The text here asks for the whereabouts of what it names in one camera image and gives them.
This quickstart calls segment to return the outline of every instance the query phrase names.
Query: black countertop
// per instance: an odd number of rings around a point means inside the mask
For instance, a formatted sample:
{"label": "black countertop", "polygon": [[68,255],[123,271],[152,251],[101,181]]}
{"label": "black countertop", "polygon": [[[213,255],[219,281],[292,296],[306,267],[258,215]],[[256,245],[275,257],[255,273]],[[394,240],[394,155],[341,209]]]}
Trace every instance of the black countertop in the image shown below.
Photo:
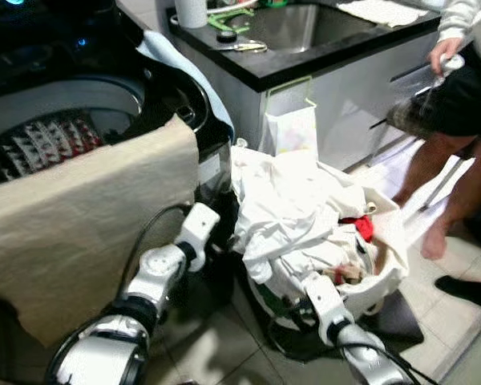
{"label": "black countertop", "polygon": [[[295,2],[334,6],[339,2],[348,1]],[[171,16],[175,12],[174,9],[168,10],[168,15]],[[207,25],[201,28],[188,29],[169,24],[171,32],[175,36],[184,40],[192,48],[207,56],[253,90],[262,92],[292,79],[313,74],[316,71],[332,71],[347,63],[434,32],[439,25],[439,21],[440,14],[430,11],[407,26],[395,28],[376,26],[341,41],[313,47],[299,54],[271,50],[263,53],[214,51],[214,48],[219,46],[214,27]]]}

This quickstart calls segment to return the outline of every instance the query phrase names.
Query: tile floor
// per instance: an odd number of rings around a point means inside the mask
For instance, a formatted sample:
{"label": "tile floor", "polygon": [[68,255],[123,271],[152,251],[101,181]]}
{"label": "tile floor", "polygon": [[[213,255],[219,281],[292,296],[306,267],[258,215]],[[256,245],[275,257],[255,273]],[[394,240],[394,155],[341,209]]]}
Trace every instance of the tile floor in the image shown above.
{"label": "tile floor", "polygon": [[[362,165],[351,173],[357,180],[392,196],[420,144],[415,143],[372,168]],[[457,176],[469,166],[470,163],[464,165]],[[418,369],[440,379],[458,358],[457,352],[476,336],[481,309],[447,296],[433,282],[445,274],[481,279],[481,247],[450,237],[445,260],[433,263],[421,257],[422,235],[442,211],[454,182],[442,191],[431,209],[417,213],[436,183],[438,180],[424,186],[404,210],[411,276],[402,283],[401,290],[426,336],[423,344],[405,351],[403,356]],[[271,350],[239,286],[232,305],[213,316],[203,333],[177,349],[165,350],[151,368],[150,385],[175,385],[188,379],[202,385],[353,383],[349,368],[341,361],[321,359],[302,365]]]}

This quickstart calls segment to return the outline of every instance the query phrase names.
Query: white sleeve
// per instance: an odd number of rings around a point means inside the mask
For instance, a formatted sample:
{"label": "white sleeve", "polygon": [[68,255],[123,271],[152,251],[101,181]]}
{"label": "white sleeve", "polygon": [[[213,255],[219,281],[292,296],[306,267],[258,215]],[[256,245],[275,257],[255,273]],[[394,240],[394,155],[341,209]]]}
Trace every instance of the white sleeve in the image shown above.
{"label": "white sleeve", "polygon": [[443,11],[439,41],[465,38],[480,10],[481,0],[451,0]]}

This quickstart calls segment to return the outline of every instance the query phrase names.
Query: sink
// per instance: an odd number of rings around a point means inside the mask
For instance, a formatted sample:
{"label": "sink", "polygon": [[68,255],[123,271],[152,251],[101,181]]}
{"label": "sink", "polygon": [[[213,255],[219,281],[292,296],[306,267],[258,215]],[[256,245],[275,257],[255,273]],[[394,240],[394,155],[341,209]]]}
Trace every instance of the sink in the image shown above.
{"label": "sink", "polygon": [[318,4],[294,4],[281,8],[260,8],[254,16],[230,18],[232,28],[249,26],[242,35],[265,42],[270,50],[299,53],[322,44],[334,43],[374,28],[367,22]]}

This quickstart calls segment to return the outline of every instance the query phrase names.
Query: red cloth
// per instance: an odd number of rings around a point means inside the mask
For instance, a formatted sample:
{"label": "red cloth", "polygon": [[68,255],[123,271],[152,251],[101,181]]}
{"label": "red cloth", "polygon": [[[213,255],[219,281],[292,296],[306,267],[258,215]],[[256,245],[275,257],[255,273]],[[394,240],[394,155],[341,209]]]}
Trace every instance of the red cloth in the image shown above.
{"label": "red cloth", "polygon": [[366,242],[372,242],[372,236],[374,235],[374,225],[367,215],[361,218],[344,218],[340,220],[340,223],[352,224],[354,223],[356,230],[362,235],[362,238]]}

